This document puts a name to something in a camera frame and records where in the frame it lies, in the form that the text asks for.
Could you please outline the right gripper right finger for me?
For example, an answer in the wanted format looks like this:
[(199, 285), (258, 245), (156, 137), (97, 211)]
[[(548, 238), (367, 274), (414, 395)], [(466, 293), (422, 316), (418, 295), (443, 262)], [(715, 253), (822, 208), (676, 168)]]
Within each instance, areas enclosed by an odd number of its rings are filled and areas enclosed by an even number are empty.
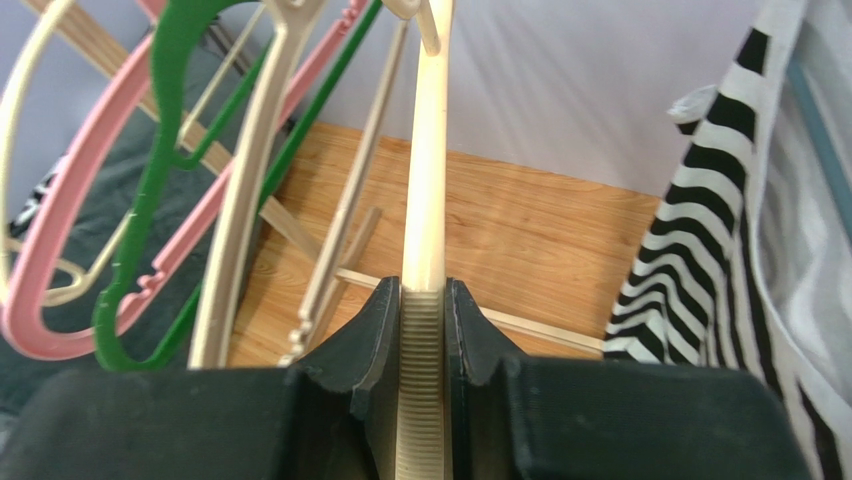
[(806, 479), (779, 401), (725, 369), (534, 357), (447, 282), (456, 479)]

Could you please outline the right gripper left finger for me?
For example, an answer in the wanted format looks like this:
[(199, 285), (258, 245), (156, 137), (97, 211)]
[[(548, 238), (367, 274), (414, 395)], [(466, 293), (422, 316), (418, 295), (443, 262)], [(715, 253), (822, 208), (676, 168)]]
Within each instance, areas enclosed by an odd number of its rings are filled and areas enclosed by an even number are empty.
[(286, 368), (53, 377), (1, 455), (5, 479), (390, 479), (400, 285)]

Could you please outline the light wooden hanger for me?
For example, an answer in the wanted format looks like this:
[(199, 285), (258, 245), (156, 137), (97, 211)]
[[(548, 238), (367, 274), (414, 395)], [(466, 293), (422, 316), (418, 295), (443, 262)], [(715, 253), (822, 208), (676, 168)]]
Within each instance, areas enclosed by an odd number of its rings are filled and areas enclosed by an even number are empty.
[(445, 205), (452, 1), (389, 1), (421, 34), (401, 272), (395, 478), (446, 479)]

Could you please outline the black white striped tank top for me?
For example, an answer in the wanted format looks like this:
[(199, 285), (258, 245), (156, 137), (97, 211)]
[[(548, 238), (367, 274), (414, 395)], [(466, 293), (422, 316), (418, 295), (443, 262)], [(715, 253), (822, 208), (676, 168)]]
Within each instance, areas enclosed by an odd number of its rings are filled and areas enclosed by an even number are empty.
[(811, 475), (851, 475), (851, 243), (787, 77), (795, 57), (851, 184), (851, 5), (768, 1), (718, 84), (613, 305), (603, 356), (744, 370)]

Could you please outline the green plastic hanger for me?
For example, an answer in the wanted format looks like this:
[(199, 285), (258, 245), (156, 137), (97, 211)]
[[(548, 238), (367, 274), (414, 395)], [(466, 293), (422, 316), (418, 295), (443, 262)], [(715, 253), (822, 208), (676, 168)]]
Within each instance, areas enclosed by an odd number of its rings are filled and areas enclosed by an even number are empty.
[[(92, 316), (95, 356), (108, 371), (143, 371), (163, 367), (175, 355), (194, 321), (199, 290), (194, 291), (166, 336), (144, 361), (136, 361), (127, 354), (117, 332), (118, 323), (126, 314), (121, 305), (134, 282), (133, 274), (144, 251), (148, 230), (170, 172), (174, 168), (192, 169), (196, 165), (194, 160), (181, 157), (177, 150), (183, 120), (183, 78), (189, 56), (208, 24), (231, 5), (229, 1), (171, 1), (155, 29), (151, 81), (160, 114), (159, 130), (150, 162), (129, 212), (126, 236), (114, 257), (112, 283), (101, 292)], [(239, 89), (238, 97), (251, 98), (254, 87)], [(221, 206), (231, 175), (230, 163), (217, 178), (217, 186), (223, 195)]]

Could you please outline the pink plastic hanger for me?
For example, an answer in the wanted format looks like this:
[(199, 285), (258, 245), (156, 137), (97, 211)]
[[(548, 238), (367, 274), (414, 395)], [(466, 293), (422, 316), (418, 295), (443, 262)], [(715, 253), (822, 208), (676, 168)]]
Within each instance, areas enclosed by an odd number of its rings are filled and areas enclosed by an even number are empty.
[[(171, 1), (148, 1), (144, 7), (159, 24), (163, 10)], [(120, 127), (147, 92), (154, 94), (151, 81), (151, 54), (154, 33), (148, 36), (117, 72), (114, 81), (94, 108), (83, 131), (69, 150), (69, 160), (60, 171), (45, 199), (41, 214), (35, 219), (31, 235), (19, 251), (18, 260), (8, 284), (3, 304), (1, 331), (6, 341), (19, 353), (37, 360), (61, 361), (95, 354), (93, 325), (70, 333), (48, 329), (41, 310), (53, 270), (65, 244), (66, 234), (83, 204), (102, 160)], [(317, 47), (308, 63), (295, 68), (288, 82), (287, 97), (278, 126), (293, 109), (295, 96), (307, 89), (307, 75), (319, 71), (326, 51)], [(194, 154), (186, 160), (201, 162), (212, 145), (213, 136), (206, 133)], [(257, 216), (280, 220), (279, 210), (272, 209), (267, 198), (276, 188), (279, 175), (266, 172), (260, 191)], [(139, 318), (150, 301), (171, 278), (176, 268), (206, 230), (215, 227), (223, 195), (217, 179), (186, 219), (176, 237), (164, 247), (154, 261), (154, 274), (137, 280), (138, 292), (130, 288), (122, 302), (125, 316), (118, 323), (118, 335), (125, 333)]]

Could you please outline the cream plastic hanger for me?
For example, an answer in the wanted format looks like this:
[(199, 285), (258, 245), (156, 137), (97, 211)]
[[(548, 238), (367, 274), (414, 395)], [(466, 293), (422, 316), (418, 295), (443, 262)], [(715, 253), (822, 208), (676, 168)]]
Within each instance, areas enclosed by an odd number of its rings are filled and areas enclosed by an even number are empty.
[(274, 38), (255, 84), (230, 163), (231, 175), (212, 238), (187, 368), (222, 368), (239, 305), (250, 237), (257, 217), (277, 121), (288, 82), (326, 3), (266, 1)]

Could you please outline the teal plastic hanger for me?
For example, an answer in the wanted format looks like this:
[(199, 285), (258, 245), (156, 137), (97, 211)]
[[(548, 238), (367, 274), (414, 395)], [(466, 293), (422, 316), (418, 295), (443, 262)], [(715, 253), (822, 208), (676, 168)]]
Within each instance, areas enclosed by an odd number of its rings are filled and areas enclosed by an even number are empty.
[(787, 77), (840, 223), (848, 243), (851, 243), (851, 184), (846, 177), (804, 69), (795, 57), (789, 60)]

